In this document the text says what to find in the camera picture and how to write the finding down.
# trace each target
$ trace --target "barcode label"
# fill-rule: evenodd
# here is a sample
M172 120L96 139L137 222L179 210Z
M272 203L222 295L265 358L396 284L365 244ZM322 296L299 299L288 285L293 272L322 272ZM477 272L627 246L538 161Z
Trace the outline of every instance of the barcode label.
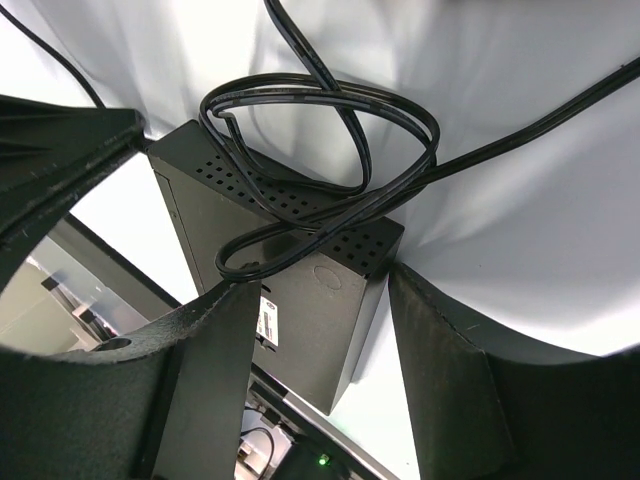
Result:
M278 307L264 297L260 297L257 331L276 347L278 346Z

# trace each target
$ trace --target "white fabric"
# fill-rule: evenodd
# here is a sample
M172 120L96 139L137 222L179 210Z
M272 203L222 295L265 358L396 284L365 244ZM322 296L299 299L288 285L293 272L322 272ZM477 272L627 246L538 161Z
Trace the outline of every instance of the white fabric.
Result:
M81 65L107 104L139 109L156 137L195 118L200 99L223 82L249 73L303 71L259 0L6 3ZM635 0L283 4L336 77L386 87L436 116L442 127L440 162L538 119L640 55ZM0 30L6 28L3 23ZM17 33L3 35L12 39L11 46L0 46L3 56L24 43ZM10 68L20 70L26 61L37 73L8 72L7 80L3 72L4 93L86 104L53 60L30 47L23 51ZM3 62L8 69L6 57ZM54 92L58 87L66 97ZM446 293L535 338L597 355L637 344L639 105L637 81L534 143L429 186L393 214L406 226L399 259ZM374 183L380 185L413 161L420 147L399 129L359 116L373 152ZM305 173L357 181L355 149L331 109L270 106L240 117L255 148ZM166 214L157 214L160 226L144 224L145 209L160 211L161 197L148 165L132 165L123 169L139 173L125 171L121 176L129 180L121 185L140 175L150 193L123 200L122 211L112 213L134 210L125 221L128 231L113 233L114 222L102 214L91 218L91 212L105 210L95 196L86 200L93 206L78 207L81 218L107 241L110 236L134 263L144 257L144 247L131 247L131 238L144 238L140 232L148 228L165 232L171 244L152 248L157 261L176 257ZM105 187L103 198L115 192L126 197L117 183L108 194ZM148 252L145 258L141 268L149 273L153 261ZM184 260L176 258L182 280L173 291L187 300L195 291L184 280ZM151 268L149 274L165 288L172 281L166 271ZM368 409L362 400L380 394L381 385L385 393L396 387L402 392L386 293L365 351L360 381L348 390L334 421L343 427L351 422L344 428L371 443L374 456L386 457L384 463L401 478L415 478L413 446L402 440L410 438L404 394L390 400L404 408L395 417L380 405ZM369 377L383 380L367 383ZM382 420L365 417L356 428L357 412L383 412ZM395 429L393 445L380 429ZM372 443L372 437L378 440Z

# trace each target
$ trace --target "black curved bracket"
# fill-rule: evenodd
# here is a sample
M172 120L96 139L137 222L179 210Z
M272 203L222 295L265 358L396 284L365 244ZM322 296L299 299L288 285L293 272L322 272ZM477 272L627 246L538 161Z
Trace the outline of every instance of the black curved bracket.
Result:
M539 342L406 265L389 293L422 478L637 478L640 351Z
M134 110L0 96L0 292L142 142ZM259 298L221 283L94 352L0 347L0 478L231 478Z

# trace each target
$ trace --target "circular mark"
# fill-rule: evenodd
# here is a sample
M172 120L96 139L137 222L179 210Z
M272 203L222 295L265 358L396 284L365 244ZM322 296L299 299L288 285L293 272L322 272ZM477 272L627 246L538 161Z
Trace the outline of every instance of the circular mark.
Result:
M116 337L111 340L107 340L106 342L98 345L93 351L94 352L106 352L107 350L119 350L128 345L131 345L131 340L124 337Z
M342 287L340 278L326 267L318 266L313 269L313 273L321 284L329 287L331 290L340 290L340 287Z

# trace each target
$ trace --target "electronic device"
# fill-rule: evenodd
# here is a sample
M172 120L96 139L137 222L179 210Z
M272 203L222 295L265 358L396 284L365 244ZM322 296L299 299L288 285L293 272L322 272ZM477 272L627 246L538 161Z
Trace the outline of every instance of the electronic device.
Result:
M282 304L272 295L274 290L280 295L279 276L286 278L289 269L311 265L306 275L310 279L313 272L314 281L322 286L316 285L315 292L325 287L336 291L331 286L337 286L338 281L340 292L347 285L344 279L355 278L349 277L347 271L359 272L360 280L355 279L352 285L359 285L354 291L359 292L358 298L368 308L371 304L367 292L378 294L379 277L391 262L401 235L401 227L383 218L387 212L413 198L429 183L535 140L640 76L637 58L531 125L436 165L439 128L426 110L391 92L335 80L280 3L265 0L265 4L276 27L311 75L265 74L223 85L203 99L199 118L202 129L187 124L151 149L169 208L180 219L176 222L178 227L185 223L186 215L172 206L183 208L191 197L198 196L205 201L193 201L186 209L189 215L195 212L196 219L208 220L208 213L198 209L208 212L210 206L223 205L220 212L234 213L223 225L228 229L235 227L235 220L244 232L253 222L255 230L239 231L238 237L226 243L223 240L229 233L224 228L212 230L212 235L221 235L224 244L217 252L198 245L197 256L190 260L202 279L202 292L205 284L215 283L203 278L203 272L212 277L215 273L213 269L201 270L201 265L215 265L227 281L138 332L126 338L112 338L92 352L40 356L0 347L0 476L111 479L150 478L155 474L169 480L227 478L237 457L251 356L258 352L264 363L265 358L279 358L279 352L284 354L290 348L288 342L286 348L284 343L287 330L282 331L281 338L269 332L272 324L266 322L256 340L259 347L254 341L257 317L262 318L264 313L263 303L273 309L278 307L278 301ZM104 109L96 92L73 65L1 5L0 14L67 68L100 107L73 109L0 96L0 289L4 289L37 242L78 198L136 149L143 150L151 142L142 135L139 114L127 109ZM335 108L360 154L362 184L342 187L306 179L251 152L228 110L265 103ZM369 192L366 188L371 178L371 158L356 110L402 126L425 147L407 171L385 187ZM211 116L226 121L232 143L218 132ZM201 163L192 162L188 172L182 166L176 168L176 158L188 161L189 156L183 156L185 151L218 173L228 167L225 178L215 180L216 185L227 182L226 192L207 185L215 174L205 173ZM214 166L214 159L222 163ZM197 175L203 175L204 180L195 179ZM177 185L181 191L183 186L178 184L182 182L193 188L193 195L178 194L180 198L175 201L176 195L167 189ZM307 200L309 189L326 196L316 197L314 193ZM237 198L231 200L231 192L243 198L248 191L251 207L239 206ZM270 200L271 196L278 198L276 191L278 195L295 196L289 200L300 199L301 205L302 201L307 202L304 206L311 205L312 211L302 213L295 207L298 213L289 211L286 200L278 200L279 207L270 203L275 201ZM278 221L270 223L272 218L254 203ZM376 223L376 229L367 230ZM180 231L178 234L191 241L191 235ZM340 242L355 241L358 243L354 248L367 253L361 239L373 240L376 246L381 242L381 250L370 250L375 253L372 257L377 257L376 263L362 257L353 262L356 254L343 252ZM340 256L345 253L347 260ZM318 272L317 266L327 271ZM258 280L266 280L265 288ZM637 349L594 359L537 342L448 298L406 266L396 266L392 271L390 297L424 478L637 477ZM312 299L308 304L316 308L316 302ZM355 302L345 305L355 308ZM362 305L358 308L360 313L367 311ZM323 353L339 354L335 365L327 360L327 368L340 373L337 389L313 400L325 402L329 409L347 381L344 372L355 361L351 349L360 344L366 333L358 326L359 317L360 314L341 331L342 345L331 346ZM340 319L331 320L333 327L342 327ZM320 333L326 333L322 331L326 325L312 327L314 332L320 329ZM349 337L348 331L355 333ZM299 333L293 330L286 337L295 338ZM268 367L282 368L279 361L267 361ZM252 370L255 378L261 377L259 369ZM278 422L290 427L296 423L291 420L296 415L290 412L286 399L282 400L283 387L269 380L268 375L266 378L265 382L252 383L251 395L268 403L268 408L282 412ZM332 388L335 378L334 375L327 382ZM312 380L324 387L325 379ZM307 397L316 393L313 388L316 387L310 387ZM77 408L70 401L72 392ZM117 414L113 413L114 405ZM307 468L305 465L313 459L309 453L317 455L316 449L321 445L320 450L326 449L327 453L316 458L324 466L334 458L337 468L320 472L314 467L312 474L320 478L371 478L362 462L350 461L342 447L325 443L309 425L304 429L313 445L307 448L308 443L299 442L300 448L293 450L287 462L291 474ZM289 472L283 470L281 478L287 478ZM300 478L306 478L306 472L300 473Z
M222 280L213 261L218 249L275 219L229 171L196 122L157 141L147 153L202 294ZM253 155L281 177L303 179L257 152ZM291 215L335 200L255 177L273 208ZM329 414L351 380L403 230L381 218L344 232L264 280L254 363ZM300 236L307 233L293 231L243 250L232 258L233 265L268 261Z

